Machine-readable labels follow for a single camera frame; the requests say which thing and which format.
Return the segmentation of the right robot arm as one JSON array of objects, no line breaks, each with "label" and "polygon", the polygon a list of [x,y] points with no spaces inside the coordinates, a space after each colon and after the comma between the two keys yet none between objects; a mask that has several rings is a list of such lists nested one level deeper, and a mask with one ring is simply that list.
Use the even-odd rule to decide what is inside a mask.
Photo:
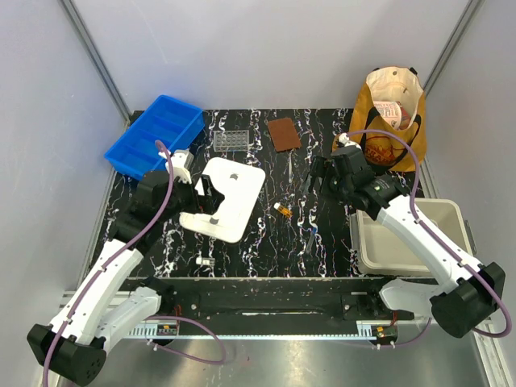
[{"label": "right robot arm", "polygon": [[434,285],[391,280],[367,299],[377,319],[395,310],[433,318],[449,335],[462,338],[500,310],[506,319],[499,337],[512,330],[510,312],[501,296],[505,272],[496,263],[482,264],[459,247],[419,210],[406,187],[389,174],[377,176],[357,146],[316,156],[308,186],[337,203],[362,210],[393,232],[425,264]]}]

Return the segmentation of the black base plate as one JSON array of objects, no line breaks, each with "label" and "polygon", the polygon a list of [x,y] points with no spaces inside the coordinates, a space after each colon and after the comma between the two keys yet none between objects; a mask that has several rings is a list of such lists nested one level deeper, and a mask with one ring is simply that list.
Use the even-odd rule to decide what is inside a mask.
[{"label": "black base plate", "polygon": [[359,321],[411,320],[380,300],[385,278],[169,278],[183,316],[219,336],[344,335]]}]

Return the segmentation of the brown scouring pad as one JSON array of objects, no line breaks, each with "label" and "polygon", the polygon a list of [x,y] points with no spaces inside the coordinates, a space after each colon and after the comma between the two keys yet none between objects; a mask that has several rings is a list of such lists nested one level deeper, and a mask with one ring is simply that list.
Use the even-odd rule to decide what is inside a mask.
[{"label": "brown scouring pad", "polygon": [[268,131],[277,152],[285,152],[302,146],[296,127],[290,118],[269,121]]}]

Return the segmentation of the white rectangular lid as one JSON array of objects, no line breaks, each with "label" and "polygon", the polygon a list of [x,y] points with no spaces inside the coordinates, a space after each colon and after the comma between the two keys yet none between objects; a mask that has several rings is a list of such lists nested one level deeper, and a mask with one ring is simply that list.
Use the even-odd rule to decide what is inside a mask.
[{"label": "white rectangular lid", "polygon": [[207,162],[202,173],[210,177],[224,199],[214,214],[182,212],[181,226],[223,242],[239,242],[264,184],[265,171],[215,157]]}]

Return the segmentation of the beige plastic tub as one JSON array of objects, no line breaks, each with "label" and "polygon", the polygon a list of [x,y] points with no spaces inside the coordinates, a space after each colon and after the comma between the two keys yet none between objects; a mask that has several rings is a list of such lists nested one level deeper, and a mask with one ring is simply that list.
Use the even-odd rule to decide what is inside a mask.
[{"label": "beige plastic tub", "polygon": [[[459,206],[447,199],[415,200],[419,217],[457,254],[472,254]],[[358,210],[351,216],[352,248],[363,274],[433,277],[437,264],[456,261],[424,229],[414,223],[409,208],[385,224]],[[437,259],[438,253],[445,256]]]}]

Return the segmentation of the blue divided plastic bin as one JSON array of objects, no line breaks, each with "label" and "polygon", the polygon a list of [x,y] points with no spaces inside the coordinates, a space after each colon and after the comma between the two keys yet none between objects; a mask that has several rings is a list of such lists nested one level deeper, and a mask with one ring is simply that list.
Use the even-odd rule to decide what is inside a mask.
[{"label": "blue divided plastic bin", "polygon": [[160,95],[105,153],[117,173],[137,181],[152,170],[165,168],[156,141],[170,151],[186,150],[203,131],[203,110]]}]

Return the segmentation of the yellow tote bag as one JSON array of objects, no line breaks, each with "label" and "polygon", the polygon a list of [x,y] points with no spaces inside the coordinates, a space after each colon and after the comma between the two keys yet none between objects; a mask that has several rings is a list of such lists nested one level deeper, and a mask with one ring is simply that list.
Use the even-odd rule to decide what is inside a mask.
[{"label": "yellow tote bag", "polygon": [[[411,116],[405,130],[394,130],[378,113],[374,101],[400,102]],[[365,78],[348,128],[350,139],[364,151],[378,173],[413,172],[427,152],[426,95],[413,68],[374,69]]]}]

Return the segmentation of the small clear vial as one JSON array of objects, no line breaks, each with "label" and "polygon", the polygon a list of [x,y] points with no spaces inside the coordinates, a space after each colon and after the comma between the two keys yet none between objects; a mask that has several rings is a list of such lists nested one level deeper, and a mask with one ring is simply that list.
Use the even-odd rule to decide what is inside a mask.
[{"label": "small clear vial", "polygon": [[196,264],[199,266],[214,266],[214,258],[197,257]]}]

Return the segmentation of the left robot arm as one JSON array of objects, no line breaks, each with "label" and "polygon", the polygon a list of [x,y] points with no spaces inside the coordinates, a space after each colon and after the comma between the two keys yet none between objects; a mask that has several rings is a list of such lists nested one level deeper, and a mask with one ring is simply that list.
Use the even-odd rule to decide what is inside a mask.
[{"label": "left robot arm", "polygon": [[161,237],[163,224],[176,214],[212,215],[224,196],[207,175],[202,190],[177,172],[144,174],[131,199],[110,227],[102,251],[84,281],[47,325],[35,324],[27,341],[44,368],[78,386],[89,385],[100,373],[108,353],[147,318],[181,318],[175,289],[153,276],[113,310],[108,308],[120,286]]}]

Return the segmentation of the clear test tube rack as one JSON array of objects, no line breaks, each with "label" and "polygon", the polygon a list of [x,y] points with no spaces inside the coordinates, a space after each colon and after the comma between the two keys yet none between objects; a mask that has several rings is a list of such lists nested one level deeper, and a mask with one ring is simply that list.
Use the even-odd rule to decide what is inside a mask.
[{"label": "clear test tube rack", "polygon": [[249,130],[215,131],[215,152],[246,152],[249,148]]}]

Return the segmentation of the package in tote bag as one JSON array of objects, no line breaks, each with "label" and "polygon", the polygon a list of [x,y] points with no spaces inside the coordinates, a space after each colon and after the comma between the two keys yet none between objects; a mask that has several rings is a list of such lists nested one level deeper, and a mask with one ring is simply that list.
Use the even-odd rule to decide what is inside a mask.
[{"label": "package in tote bag", "polygon": [[374,101],[373,105],[394,130],[405,130],[409,126],[411,116],[400,102]]}]

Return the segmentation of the blue capped test tube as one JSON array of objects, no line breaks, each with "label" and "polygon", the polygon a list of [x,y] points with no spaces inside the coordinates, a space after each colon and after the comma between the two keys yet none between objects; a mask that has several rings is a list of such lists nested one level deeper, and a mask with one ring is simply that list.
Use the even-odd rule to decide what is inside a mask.
[{"label": "blue capped test tube", "polygon": [[304,254],[307,256],[312,256],[315,246],[316,246],[316,239],[317,239],[318,230],[316,227],[313,227],[310,230],[310,236],[306,242]]}]

